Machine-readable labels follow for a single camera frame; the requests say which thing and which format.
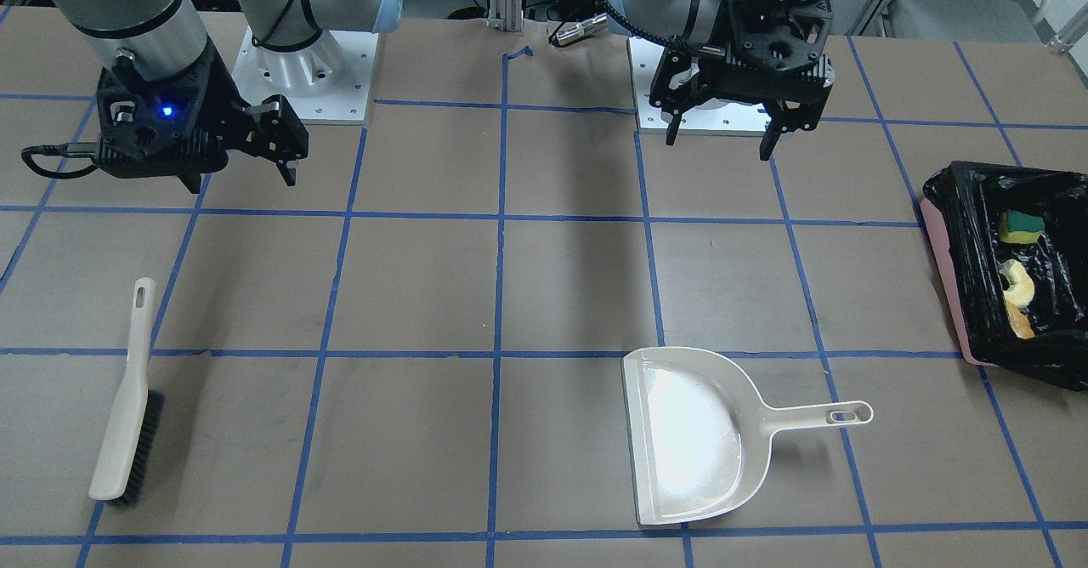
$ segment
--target blue grid line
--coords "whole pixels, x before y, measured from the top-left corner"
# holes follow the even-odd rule
[[[94,102],[95,96],[79,95],[25,95],[22,91],[0,91],[0,99],[3,100],[78,100],[78,102]]]
[[[290,215],[290,217],[343,217],[343,211],[293,211],[288,208],[207,208],[205,215]]]
[[[622,107],[548,107],[548,106],[507,106],[514,111],[556,111],[556,112],[611,112],[611,114],[635,114],[633,108]]]
[[[166,282],[166,287],[162,292],[162,300],[159,301],[159,310],[154,316],[154,324],[151,326],[151,342],[150,347],[154,347],[156,339],[159,337],[159,331],[162,329],[162,320],[165,319],[166,308],[170,306],[170,297],[174,292],[174,286],[177,282],[177,275],[181,272],[182,261],[185,259],[185,252],[189,247],[189,242],[193,238],[193,231],[197,223],[197,217],[200,212],[200,206],[203,203],[203,197],[208,192],[208,184],[211,181],[211,176],[206,177],[200,184],[200,193],[197,196],[196,202],[193,205],[191,215],[189,217],[189,223],[185,229],[185,235],[182,237],[181,246],[177,248],[177,255],[174,258],[174,266],[170,271],[170,279]],[[79,557],[76,559],[76,568],[85,568],[87,565],[87,557],[90,554],[90,545],[95,534],[98,532],[98,522],[102,518],[102,510],[106,508],[106,503],[98,501],[95,503],[95,510],[90,515],[90,522],[87,524],[87,541],[79,548]]]
[[[931,122],[928,119],[820,118],[824,122],[889,123],[893,126],[1005,127],[1011,131],[1088,131],[1081,123]]]
[[[639,197],[642,200],[642,224],[646,238],[646,259],[650,267],[650,293],[654,302],[654,328],[657,331],[657,346],[665,347],[665,320],[662,313],[662,294],[657,281],[657,258],[654,255],[654,231],[653,223],[650,222],[650,189],[646,188],[646,169],[642,158],[642,137],[639,131],[634,131],[634,160],[639,170]],[[691,551],[691,535],[689,523],[681,523],[680,538],[683,547],[684,568],[695,568],[695,556]]]
[[[960,359],[963,354],[960,351],[897,351],[893,348],[851,348],[851,350],[824,350],[828,358],[904,358],[917,360],[943,360]]]
[[[94,96],[78,95],[27,95],[20,91],[0,91],[0,99],[23,100],[94,100]],[[448,100],[376,99],[380,106],[398,107],[450,107],[450,108],[503,108],[502,103],[459,103]],[[512,111],[558,111],[558,112],[610,112],[610,114],[635,114],[633,108],[622,107],[549,107],[507,106]],[[906,126],[956,126],[956,127],[1004,127],[1006,131],[1088,131],[1088,123],[982,123],[982,122],[938,122],[927,119],[874,119],[850,118],[850,115],[824,115],[824,122],[839,123],[890,123]]]
[[[510,60],[514,60],[514,58],[516,57],[518,55],[511,55]],[[459,103],[459,102],[450,102],[450,100],[407,100],[407,99],[376,99],[374,100],[374,103],[380,103],[380,106],[397,106],[397,107],[497,108],[497,110],[506,110],[506,111],[611,112],[611,114],[634,114],[635,112],[633,108],[626,108],[626,107],[522,106],[521,103],[509,103],[508,98],[504,98],[502,103]]]
[[[125,348],[77,348],[77,347],[0,347],[0,356],[124,356]],[[392,351],[392,350],[351,350],[350,348],[152,348],[151,356],[156,358],[178,358],[178,356],[197,356],[208,354],[215,358],[326,358],[344,359],[478,359],[502,358],[518,359],[621,359],[627,351]],[[898,351],[893,348],[860,348],[860,350],[825,350],[825,351],[717,351],[726,358],[739,360],[816,360],[820,356],[832,359],[845,358],[897,358],[906,360],[925,359],[960,359],[960,351]]]
[[[0,211],[32,212],[34,205],[0,205]],[[90,205],[46,205],[42,212],[115,212],[115,214],[187,215],[193,208],[178,207],[90,207]],[[298,208],[201,208],[201,215],[287,215],[287,217],[343,217],[342,211],[298,210]],[[408,211],[353,211],[350,217],[373,220],[478,220],[495,222],[494,212],[408,212]],[[641,215],[533,215],[505,214],[508,222],[627,222],[653,224],[766,224],[782,226],[784,220],[774,217],[641,217]],[[887,220],[793,220],[804,226],[851,227],[919,227],[917,222],[888,222]]]
[[[857,71],[862,75],[862,81],[865,84],[865,90],[869,95],[869,100],[873,102],[873,110],[877,112],[877,118],[880,119],[880,126],[883,127],[885,137],[888,139],[888,146],[891,147],[891,153],[895,158],[895,165],[899,168],[899,173],[903,178],[903,185],[906,185],[906,193],[911,197],[914,203],[914,217],[918,220],[918,224],[922,224],[922,210],[918,208],[918,197],[914,194],[914,185],[911,182],[911,176],[906,172],[906,165],[903,164],[903,158],[899,153],[899,147],[895,146],[895,139],[891,135],[891,127],[888,126],[887,119],[885,118],[883,110],[880,108],[880,100],[877,99],[877,92],[873,88],[873,84],[869,81],[868,73],[865,72],[865,64],[862,64],[862,57],[857,52],[857,46],[854,45],[853,37],[846,37],[846,41],[850,45],[850,52],[854,54],[854,61],[857,63]]]
[[[486,551],[484,553],[485,568],[494,568],[495,565],[495,530],[498,514],[498,433],[499,413],[502,399],[502,374],[503,374],[503,277],[506,267],[506,147],[507,147],[507,125],[509,123],[509,76],[510,60],[516,60],[521,55],[533,55],[533,50],[526,45],[519,52],[503,53],[502,57],[502,85],[503,106],[499,122],[498,143],[498,227],[496,231],[496,254],[495,254],[495,329],[493,359],[492,359],[492,381],[491,381],[491,433],[487,441],[487,532]]]
[[[1050,530],[1085,531],[1088,521],[1048,521]],[[1016,532],[1038,531],[1036,521],[964,521],[932,523],[874,524],[876,534],[906,534],[934,532]],[[517,530],[496,532],[496,541],[582,541],[625,539],[724,539],[775,536],[839,536],[865,534],[864,526],[778,526],[766,528],[698,528],[684,533],[681,529],[659,530]],[[85,535],[28,535],[0,536],[3,546],[59,546],[76,545],[90,541],[91,545],[233,545],[283,544],[286,534],[98,534]],[[483,542],[486,532],[322,532],[295,534],[295,544],[320,543],[434,543]]]
[[[857,67],[860,69],[860,71],[862,73],[863,81],[865,81],[866,88],[869,91],[869,99],[873,100],[873,106],[874,106],[875,110],[877,111],[878,118],[883,119],[882,111],[880,110],[879,103],[877,102],[876,95],[875,95],[875,92],[873,92],[873,87],[869,84],[868,77],[866,76],[866,73],[865,73],[864,65],[862,64],[862,58],[858,55],[857,49],[854,46],[854,40],[853,40],[853,38],[848,38],[848,41],[850,42],[850,48],[854,52],[854,60],[857,61]],[[982,102],[986,103],[987,111],[990,112],[990,115],[993,119],[994,125],[998,126],[999,129],[1001,131],[1002,138],[1004,139],[1005,145],[1009,146],[1010,153],[1013,155],[1013,160],[1016,161],[1017,165],[1021,165],[1021,161],[1019,161],[1019,158],[1016,155],[1016,150],[1013,149],[1012,141],[1010,141],[1009,135],[1005,133],[1004,127],[1001,125],[1001,122],[998,119],[997,112],[993,110],[993,107],[991,106],[990,100],[986,96],[986,91],[982,91],[982,86],[981,86],[981,84],[978,83],[978,79],[975,76],[975,72],[973,71],[973,69],[970,67],[970,64],[967,61],[967,57],[964,55],[963,48],[961,48],[960,44],[956,42],[956,41],[953,41],[953,46],[955,47],[956,53],[959,53],[959,55],[960,55],[960,60],[964,64],[964,69],[967,69],[967,75],[970,76],[972,83],[975,84],[975,88],[978,90],[979,96],[981,96]],[[899,160],[898,149],[895,149],[895,143],[894,143],[893,138],[891,137],[890,131],[888,131],[888,143],[889,143],[890,146],[892,146],[892,150],[897,155],[897,160]],[[905,185],[906,185],[906,188],[908,189],[908,193],[910,193],[911,197],[914,197],[914,189],[913,189],[912,185],[910,184],[910,181],[905,181]],[[1051,559],[1054,563],[1054,568],[1062,568],[1061,557],[1058,556],[1058,548],[1054,546],[1053,538],[1051,536],[1050,531],[1046,527],[1046,521],[1044,521],[1044,518],[1043,518],[1043,515],[1042,515],[1042,510],[1039,507],[1037,498],[1035,497],[1035,493],[1033,492],[1031,482],[1028,479],[1027,471],[1024,470],[1023,464],[1021,462],[1019,453],[1017,452],[1017,448],[1016,448],[1016,443],[1013,441],[1012,433],[1009,431],[1009,425],[1006,425],[1006,423],[1005,423],[1005,418],[1002,415],[1001,405],[998,402],[997,394],[993,393],[993,387],[990,385],[990,381],[989,381],[989,378],[986,374],[985,368],[978,367],[978,373],[979,373],[979,376],[982,379],[982,385],[986,387],[986,393],[990,397],[990,404],[991,404],[991,406],[993,408],[994,417],[998,420],[998,425],[1001,428],[1002,435],[1005,439],[1005,445],[1007,446],[1010,455],[1013,458],[1013,462],[1016,465],[1017,472],[1018,472],[1018,474],[1021,477],[1021,481],[1022,481],[1023,486],[1024,486],[1024,491],[1025,491],[1025,493],[1028,496],[1029,503],[1031,504],[1031,510],[1035,513],[1036,520],[1037,520],[1037,527],[1039,529],[1041,529],[1041,531],[1042,531],[1042,535],[1043,535],[1043,538],[1044,538],[1044,540],[1047,542],[1047,548],[1050,552]]]
[[[1009,133],[1005,133],[1005,127],[1002,126],[1001,120],[998,119],[998,111],[993,110],[993,106],[990,103],[990,98],[987,98],[986,91],[982,90],[982,84],[978,83],[978,77],[975,76],[975,69],[970,67],[970,63],[967,61],[967,55],[963,52],[963,48],[961,48],[960,42],[952,41],[952,46],[955,48],[955,52],[959,53],[960,61],[963,61],[963,67],[967,69],[967,75],[970,76],[972,84],[975,84],[978,95],[981,96],[982,103],[986,103],[986,110],[990,111],[990,118],[993,119],[993,123],[998,126],[1001,137],[1005,140],[1005,145],[1009,147],[1009,152],[1012,155],[1013,161],[1016,162],[1016,165],[1024,165],[1024,163],[1019,160],[1019,155],[1016,152],[1016,147],[1013,146],[1013,141],[1009,138]]]
[[[657,329],[657,346],[665,346],[665,321],[662,317],[662,294],[657,283],[657,259],[654,255],[654,232],[650,222],[650,196],[646,192],[646,170],[642,162],[642,138],[634,131],[634,161],[639,168],[639,196],[642,197],[642,223],[646,234],[646,259],[650,262],[650,292],[654,301],[654,326]]]
[[[778,203],[782,209],[782,219],[786,220],[786,232],[790,238],[790,249],[793,251],[793,261],[798,267],[798,276],[801,280],[801,289],[805,296],[805,307],[808,309],[808,320],[813,328],[813,338],[816,342],[816,349],[820,354],[820,365],[824,367],[824,379],[827,381],[828,393],[831,400],[838,403],[839,390],[836,387],[834,374],[831,372],[831,362],[828,360],[826,348],[824,347],[824,336],[819,329],[819,319],[816,316],[816,304],[813,300],[812,288],[808,285],[808,276],[805,273],[804,261],[801,259],[801,247],[798,245],[798,237],[793,231],[793,222],[790,220],[790,210],[786,205],[786,192],[782,188],[781,176],[778,174],[778,162],[775,157],[770,158],[770,173],[775,181],[775,189],[778,193]],[[850,443],[850,434],[845,428],[839,430],[842,436],[842,446],[846,453],[846,464],[850,467],[850,476],[854,482],[854,492],[857,494],[857,507],[862,514],[862,522],[865,524],[865,536],[869,542],[869,552],[873,554],[874,568],[882,568],[880,560],[880,550],[877,546],[876,534],[873,530],[873,520],[869,517],[868,504],[865,502],[865,491],[862,487],[862,478],[857,470],[857,460],[854,458],[854,448]]]
[[[75,559],[76,568],[84,568],[87,565],[87,556],[90,555],[90,545],[92,544],[95,532],[98,531],[98,522],[102,518],[102,509],[104,508],[106,503],[98,501],[95,503],[95,509],[90,511],[87,534],[83,538],[83,544],[79,546],[79,556]]]
[[[986,373],[986,367],[977,368],[978,376],[982,379],[982,385],[986,387],[986,394],[990,397],[990,406],[993,407],[994,417],[998,418],[998,425],[1001,428],[1001,435],[1005,439],[1005,445],[1009,447],[1009,453],[1013,458],[1013,464],[1016,465],[1016,473],[1019,474],[1021,483],[1024,484],[1024,492],[1027,494],[1028,503],[1031,505],[1031,513],[1035,514],[1037,527],[1042,530],[1042,538],[1047,541],[1047,550],[1050,551],[1050,558],[1054,561],[1054,568],[1062,568],[1062,558],[1058,556],[1058,547],[1054,546],[1054,538],[1050,534],[1050,528],[1047,527],[1046,519],[1042,516],[1042,508],[1039,506],[1039,499],[1036,497],[1035,491],[1031,489],[1031,482],[1027,477],[1027,470],[1024,468],[1024,461],[1021,460],[1019,452],[1016,450],[1016,443],[1013,441],[1012,432],[1005,421],[1005,416],[1002,412],[1001,405],[998,403],[998,395],[994,393],[993,385],[990,383],[990,378]]]
[[[310,464],[310,449],[313,445],[313,430],[318,421],[318,406],[321,400],[321,384],[324,379],[325,361],[329,351],[329,337],[332,334],[333,317],[336,312],[336,298],[339,294],[339,282],[344,273],[344,257],[347,254],[347,243],[351,232],[351,208],[355,207],[355,196],[359,188],[359,175],[362,173],[362,158],[367,149],[367,129],[359,134],[359,145],[356,151],[355,170],[351,173],[351,185],[348,189],[347,203],[344,208],[344,224],[341,229],[339,246],[336,250],[336,273],[333,275],[329,289],[329,304],[325,307],[325,321],[321,330],[321,344],[318,363],[313,370],[313,387],[310,391],[310,408],[306,416],[306,432],[302,435],[302,448],[299,452],[298,472],[295,477],[295,490],[290,501],[290,513],[287,517],[286,540],[283,543],[283,554],[280,558],[281,568],[290,566],[290,555],[295,532],[298,529],[298,514],[302,507],[302,491],[306,486],[306,472]]]
[[[83,118],[79,119],[79,125],[76,126],[75,134],[72,137],[73,141],[78,141],[79,137],[82,137],[84,127],[87,126],[87,122],[94,110],[95,103],[87,103],[86,110],[83,111]],[[62,158],[58,170],[64,170],[65,162],[67,162],[67,159]],[[30,242],[30,235],[34,234],[34,229],[38,225],[38,220],[41,219],[46,203],[49,202],[49,197],[55,187],[57,180],[50,180],[49,185],[46,185],[46,192],[41,194],[41,199],[38,200],[38,205],[34,209],[34,215],[30,217],[30,222],[26,224],[26,230],[23,231],[23,238],[20,239],[18,245],[15,246],[15,251],[12,251],[11,258],[8,259],[8,266],[4,267],[3,274],[0,274],[0,294],[3,294],[3,289],[8,287],[8,282],[11,281],[12,274],[15,273],[15,267],[18,264],[20,258],[23,257],[23,251],[26,251],[27,243]]]
[[[188,210],[189,212],[189,223],[185,227],[185,235],[182,237],[182,245],[177,248],[177,255],[174,257],[174,266],[171,267],[170,277],[166,280],[166,287],[162,291],[162,300],[159,304],[159,310],[154,313],[154,325],[151,328],[151,348],[154,348],[156,342],[159,339],[159,332],[162,329],[162,321],[166,319],[166,308],[170,306],[170,298],[174,294],[174,286],[177,285],[177,276],[182,272],[182,262],[185,259],[185,254],[189,249],[189,243],[193,239],[193,232],[197,227],[197,219],[200,217],[200,207],[203,203],[205,196],[208,195],[208,185],[211,184],[211,175],[203,177],[200,184],[200,193],[197,195],[196,202],[193,203],[193,208]]]
[[[398,107],[450,107],[450,108],[503,108],[502,103],[455,103],[449,100],[397,100],[376,99],[374,103],[379,106]]]
[[[1079,123],[1054,123],[1054,125],[1047,125],[1046,123],[1001,123],[1001,126],[1006,131],[1088,131],[1088,126],[1081,126]]]

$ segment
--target dustpan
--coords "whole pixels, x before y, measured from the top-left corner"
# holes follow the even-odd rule
[[[763,485],[770,444],[783,430],[873,421],[861,400],[777,409],[749,375],[715,351],[639,348],[623,358],[639,522],[707,519],[738,508]]]

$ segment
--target black trash bag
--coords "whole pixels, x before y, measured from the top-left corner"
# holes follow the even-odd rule
[[[1088,390],[1088,176],[953,161],[923,193],[944,215],[972,355],[1059,387]],[[1003,211],[1042,217],[1039,242],[1000,242]],[[1010,328],[998,274],[1006,259],[1018,259],[1035,282],[1025,311],[1035,338],[1017,338]]]

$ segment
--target yellow sponge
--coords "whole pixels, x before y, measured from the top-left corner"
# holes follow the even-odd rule
[[[998,238],[1013,245],[1031,245],[1039,239],[1044,227],[1042,217],[1005,211],[998,219]]]

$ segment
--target white mounting plate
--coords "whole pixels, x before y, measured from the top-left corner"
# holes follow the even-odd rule
[[[272,95],[284,95],[290,100],[302,123],[345,123],[356,125],[367,122],[370,107],[370,90],[374,83],[374,63],[378,57],[378,34],[347,33],[331,30],[332,36],[344,50],[344,60],[349,71],[344,73],[331,90],[314,96],[293,96],[279,90],[268,83],[257,67],[252,46],[252,30],[246,28],[246,36],[238,49],[238,60],[234,63],[234,83],[242,98],[252,106]]]
[[[639,112],[639,131],[644,134],[665,134],[669,123],[662,119],[660,108],[650,106],[650,86],[654,83],[654,72],[662,60],[665,48],[630,37],[627,41],[631,58],[631,84]],[[727,137],[763,137],[767,129],[767,114],[758,106],[726,103],[719,108],[695,107],[683,115],[681,134],[718,134]]]

